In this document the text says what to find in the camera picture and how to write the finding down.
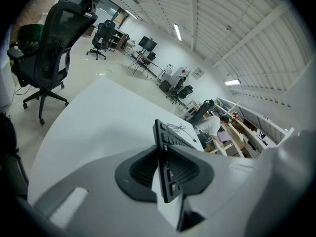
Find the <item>ceiling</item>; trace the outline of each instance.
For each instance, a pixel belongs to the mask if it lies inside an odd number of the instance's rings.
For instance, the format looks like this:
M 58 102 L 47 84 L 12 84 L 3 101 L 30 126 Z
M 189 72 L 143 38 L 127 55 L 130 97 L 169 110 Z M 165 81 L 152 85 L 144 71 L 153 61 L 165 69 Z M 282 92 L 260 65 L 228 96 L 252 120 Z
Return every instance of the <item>ceiling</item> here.
M 288 106 L 293 85 L 315 46 L 289 0 L 112 0 L 157 25 L 202 59 L 210 59 L 223 80 L 240 79 L 233 94 Z

